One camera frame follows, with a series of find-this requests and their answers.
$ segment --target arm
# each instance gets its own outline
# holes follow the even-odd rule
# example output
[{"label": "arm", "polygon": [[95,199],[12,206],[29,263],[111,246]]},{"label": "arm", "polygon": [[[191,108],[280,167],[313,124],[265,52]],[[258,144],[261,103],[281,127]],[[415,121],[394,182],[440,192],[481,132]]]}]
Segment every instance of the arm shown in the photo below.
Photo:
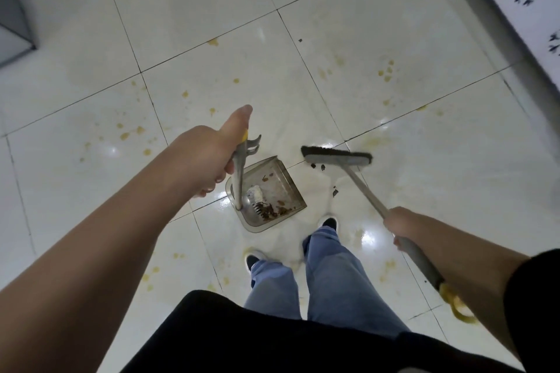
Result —
[{"label": "arm", "polygon": [[232,173],[252,108],[180,135],[0,292],[0,372],[95,372],[166,224]]},{"label": "arm", "polygon": [[516,357],[503,297],[514,271],[529,257],[402,207],[390,210],[385,226],[408,237],[440,271],[477,319]]}]

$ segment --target gray broom handle grip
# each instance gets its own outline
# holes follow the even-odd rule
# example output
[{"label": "gray broom handle grip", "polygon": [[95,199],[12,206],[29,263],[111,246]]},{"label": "gray broom handle grip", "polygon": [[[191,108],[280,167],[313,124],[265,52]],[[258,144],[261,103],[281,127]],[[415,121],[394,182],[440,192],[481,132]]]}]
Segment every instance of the gray broom handle grip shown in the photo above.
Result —
[{"label": "gray broom handle grip", "polygon": [[[350,176],[354,184],[358,186],[358,189],[360,189],[363,195],[368,199],[368,201],[370,201],[370,204],[373,205],[375,210],[379,213],[379,215],[381,215],[382,219],[385,220],[389,215],[387,207],[385,207],[385,205],[377,199],[370,188],[360,180],[349,165],[341,165],[340,167]],[[401,249],[409,255],[422,274],[424,274],[424,276],[428,279],[428,282],[430,282],[434,289],[439,292],[440,285],[444,282],[444,278],[435,265],[432,264],[426,254],[424,254],[424,251],[422,251],[416,243],[412,242],[407,237],[398,236],[398,238]]]}]

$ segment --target blue jeans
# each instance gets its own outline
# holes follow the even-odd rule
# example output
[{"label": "blue jeans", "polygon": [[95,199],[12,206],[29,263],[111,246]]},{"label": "blue jeans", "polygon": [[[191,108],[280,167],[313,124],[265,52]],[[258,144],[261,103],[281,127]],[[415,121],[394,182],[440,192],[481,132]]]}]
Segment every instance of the blue jeans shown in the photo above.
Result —
[{"label": "blue jeans", "polygon": [[[381,299],[360,260],[342,246],[333,228],[320,227],[305,238],[303,247],[310,294],[308,320],[389,338],[409,331]],[[245,308],[301,320],[298,285],[289,267],[260,260],[251,269],[251,285]]]}]

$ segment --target forearm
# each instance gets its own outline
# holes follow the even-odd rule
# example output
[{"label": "forearm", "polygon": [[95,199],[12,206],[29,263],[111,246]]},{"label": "forearm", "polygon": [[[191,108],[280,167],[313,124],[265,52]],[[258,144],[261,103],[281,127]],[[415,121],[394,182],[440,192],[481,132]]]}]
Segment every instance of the forearm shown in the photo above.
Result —
[{"label": "forearm", "polygon": [[97,370],[158,235],[192,196],[165,156],[0,292],[0,371]]},{"label": "forearm", "polygon": [[424,251],[446,283],[478,320],[512,353],[503,296],[513,272],[528,256],[427,216],[410,225],[408,237]]}]

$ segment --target shoe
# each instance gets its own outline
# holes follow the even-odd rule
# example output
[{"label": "shoe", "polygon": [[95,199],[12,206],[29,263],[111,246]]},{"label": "shoe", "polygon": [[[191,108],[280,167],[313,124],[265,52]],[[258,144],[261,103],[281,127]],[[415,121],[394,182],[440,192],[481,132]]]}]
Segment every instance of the shoe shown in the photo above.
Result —
[{"label": "shoe", "polygon": [[247,271],[249,274],[251,274],[251,269],[253,268],[253,266],[255,265],[255,263],[257,261],[260,261],[262,259],[267,259],[266,255],[263,254],[261,251],[259,251],[258,249],[250,249],[246,254],[245,254],[245,265],[247,267]]},{"label": "shoe", "polygon": [[338,220],[332,214],[326,214],[318,221],[317,227],[327,226],[333,228],[338,233]]}]

